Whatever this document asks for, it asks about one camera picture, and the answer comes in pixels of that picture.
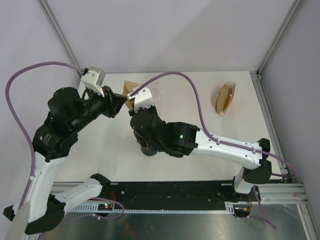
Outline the brown paper coffee filter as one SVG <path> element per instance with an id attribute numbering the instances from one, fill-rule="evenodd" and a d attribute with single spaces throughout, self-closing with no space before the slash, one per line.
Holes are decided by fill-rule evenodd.
<path id="1" fill-rule="evenodd" d="M 122 95 L 124 97 L 126 97 L 128 94 L 130 94 L 134 88 L 136 88 L 139 84 L 136 83 L 136 82 L 131 82 L 131 81 L 127 81 L 125 80 L 124 81 L 124 84 L 123 84 L 123 92 L 122 92 Z M 125 102 L 125 105 L 126 107 L 129 109 L 129 110 L 132 110 L 134 107 L 133 107 L 133 102 L 130 102 L 129 100 L 127 100 Z"/>

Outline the olive green plastic dripper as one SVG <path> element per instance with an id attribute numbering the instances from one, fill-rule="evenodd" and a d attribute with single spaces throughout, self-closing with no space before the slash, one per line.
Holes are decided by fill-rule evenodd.
<path id="1" fill-rule="evenodd" d="M 146 143 L 146 141 L 134 130 L 133 134 L 136 138 L 137 143 L 140 145 L 141 148 L 148 148 L 148 145 Z"/>

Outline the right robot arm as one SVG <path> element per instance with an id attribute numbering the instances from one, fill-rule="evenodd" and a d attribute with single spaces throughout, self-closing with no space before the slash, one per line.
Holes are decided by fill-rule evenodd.
<path id="1" fill-rule="evenodd" d="M 146 156 L 165 153 L 171 157 L 199 155 L 218 158 L 241 166 L 232 179 L 231 196 L 242 201 L 254 185 L 269 182 L 272 163 L 271 143 L 266 138 L 241 142 L 207 134 L 203 128 L 185 122 L 165 122 L 154 106 L 130 112 L 130 126 Z"/>

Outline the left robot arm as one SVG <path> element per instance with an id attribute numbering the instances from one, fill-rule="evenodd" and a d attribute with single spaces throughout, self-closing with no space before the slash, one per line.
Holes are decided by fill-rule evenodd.
<path id="1" fill-rule="evenodd" d="M 108 86 L 102 88 L 102 94 L 89 90 L 88 95 L 88 99 L 83 99 L 75 88 L 65 87 L 48 101 L 48 116 L 32 141 L 35 170 L 30 189 L 22 198 L 30 205 L 29 217 L 22 226 L 13 225 L 23 236 L 49 232 L 76 206 L 93 198 L 105 200 L 111 195 L 110 180 L 99 173 L 72 189 L 51 194 L 60 167 L 78 141 L 78 133 L 100 115 L 114 118 L 127 100 Z"/>

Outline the orange coffee filter box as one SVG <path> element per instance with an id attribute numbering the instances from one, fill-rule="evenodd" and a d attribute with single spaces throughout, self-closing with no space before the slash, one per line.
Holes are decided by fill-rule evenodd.
<path id="1" fill-rule="evenodd" d="M 226 110 L 224 111 L 224 113 L 219 114 L 220 116 L 223 116 L 226 113 L 228 107 L 230 106 L 231 102 L 233 101 L 233 98 L 234 98 L 234 95 L 235 95 L 235 89 L 236 89 L 236 83 L 233 82 L 233 81 L 227 81 L 224 84 L 226 84 L 228 86 L 229 94 L 230 94 L 230 100 L 228 102 L 228 106 L 227 106 Z"/>

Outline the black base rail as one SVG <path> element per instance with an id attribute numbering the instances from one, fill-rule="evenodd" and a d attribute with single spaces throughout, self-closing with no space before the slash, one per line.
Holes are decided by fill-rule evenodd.
<path id="1" fill-rule="evenodd" d="M 258 188 L 236 193 L 230 181 L 111 182 L 99 197 L 82 200 L 70 212 L 248 216 L 261 198 Z"/>

